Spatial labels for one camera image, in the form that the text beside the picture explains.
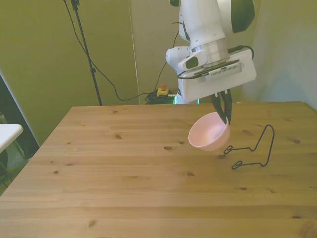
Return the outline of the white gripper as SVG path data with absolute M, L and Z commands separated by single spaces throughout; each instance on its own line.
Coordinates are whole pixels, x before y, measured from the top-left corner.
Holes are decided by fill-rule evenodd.
M 184 73 L 179 76 L 178 95 L 183 103 L 211 96 L 211 102 L 223 123 L 231 123 L 232 96 L 229 89 L 243 85 L 256 79 L 257 73 L 252 59 L 252 51 L 245 49 L 230 55 L 226 66 L 218 66 L 203 76 Z M 221 106 L 222 92 L 224 111 Z

